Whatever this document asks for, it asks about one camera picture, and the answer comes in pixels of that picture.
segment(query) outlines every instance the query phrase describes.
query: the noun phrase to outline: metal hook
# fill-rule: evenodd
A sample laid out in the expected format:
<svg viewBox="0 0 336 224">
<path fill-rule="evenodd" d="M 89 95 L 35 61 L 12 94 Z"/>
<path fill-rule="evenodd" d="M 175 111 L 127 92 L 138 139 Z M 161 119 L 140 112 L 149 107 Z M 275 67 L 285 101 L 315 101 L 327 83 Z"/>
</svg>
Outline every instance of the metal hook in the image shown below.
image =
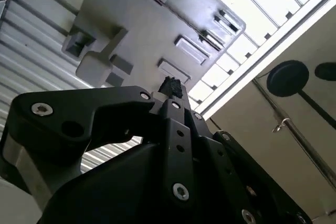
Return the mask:
<svg viewBox="0 0 336 224">
<path fill-rule="evenodd" d="M 285 125 L 285 122 L 288 121 L 288 120 L 290 120 L 290 118 L 285 118 L 285 119 L 283 119 L 283 121 L 282 121 L 280 124 L 278 124 L 278 125 L 272 130 L 272 133 L 277 133 L 277 132 L 279 132 L 283 127 L 286 126 L 286 125 Z"/>
</svg>

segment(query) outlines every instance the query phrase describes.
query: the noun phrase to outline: skylight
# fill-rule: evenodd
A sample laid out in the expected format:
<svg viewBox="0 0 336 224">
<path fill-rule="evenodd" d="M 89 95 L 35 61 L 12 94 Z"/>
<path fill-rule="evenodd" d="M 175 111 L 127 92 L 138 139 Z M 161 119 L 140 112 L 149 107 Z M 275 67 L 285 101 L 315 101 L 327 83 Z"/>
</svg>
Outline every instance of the skylight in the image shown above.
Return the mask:
<svg viewBox="0 0 336 224">
<path fill-rule="evenodd" d="M 243 19 L 246 30 L 189 92 L 192 109 L 205 119 L 335 5 L 335 0 L 222 1 Z"/>
</svg>

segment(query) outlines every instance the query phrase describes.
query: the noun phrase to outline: black round disc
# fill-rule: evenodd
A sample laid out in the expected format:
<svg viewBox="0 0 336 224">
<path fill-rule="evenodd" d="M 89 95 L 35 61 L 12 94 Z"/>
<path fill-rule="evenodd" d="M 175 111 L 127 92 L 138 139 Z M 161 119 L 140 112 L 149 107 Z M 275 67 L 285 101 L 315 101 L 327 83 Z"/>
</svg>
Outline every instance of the black round disc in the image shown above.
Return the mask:
<svg viewBox="0 0 336 224">
<path fill-rule="evenodd" d="M 267 89 L 277 97 L 289 97 L 302 90 L 309 79 L 306 65 L 297 60 L 280 63 L 267 78 Z"/>
<path fill-rule="evenodd" d="M 315 76 L 326 81 L 336 81 L 336 62 L 325 62 L 315 68 Z"/>
</svg>

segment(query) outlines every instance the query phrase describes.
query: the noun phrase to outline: black metal bracket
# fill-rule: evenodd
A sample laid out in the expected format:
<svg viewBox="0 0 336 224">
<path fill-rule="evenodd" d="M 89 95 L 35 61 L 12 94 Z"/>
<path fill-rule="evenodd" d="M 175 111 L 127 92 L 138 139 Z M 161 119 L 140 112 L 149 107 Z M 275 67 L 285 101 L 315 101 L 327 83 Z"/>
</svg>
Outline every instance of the black metal bracket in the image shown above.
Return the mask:
<svg viewBox="0 0 336 224">
<path fill-rule="evenodd" d="M 43 210 L 40 224 L 163 218 L 311 223 L 230 134 L 212 136 L 204 119 L 190 110 L 184 87 L 168 78 L 161 90 L 149 94 L 122 87 L 18 96 L 0 141 L 0 175 L 37 200 Z M 78 172 L 85 151 L 133 135 L 142 136 L 142 144 L 85 174 Z"/>
</svg>

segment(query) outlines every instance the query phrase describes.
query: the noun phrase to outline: corrugated metal wall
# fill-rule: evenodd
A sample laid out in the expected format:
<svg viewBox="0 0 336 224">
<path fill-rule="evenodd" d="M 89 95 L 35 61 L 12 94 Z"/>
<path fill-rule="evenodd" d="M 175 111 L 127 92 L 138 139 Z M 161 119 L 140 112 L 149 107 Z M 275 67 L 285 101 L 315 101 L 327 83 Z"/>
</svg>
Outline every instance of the corrugated metal wall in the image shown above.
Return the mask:
<svg viewBox="0 0 336 224">
<path fill-rule="evenodd" d="M 14 97 L 25 92 L 91 88 L 76 77 L 79 62 L 61 52 L 83 0 L 9 0 L 0 28 L 0 134 Z M 82 169 L 140 142 L 105 146 L 85 154 Z"/>
</svg>

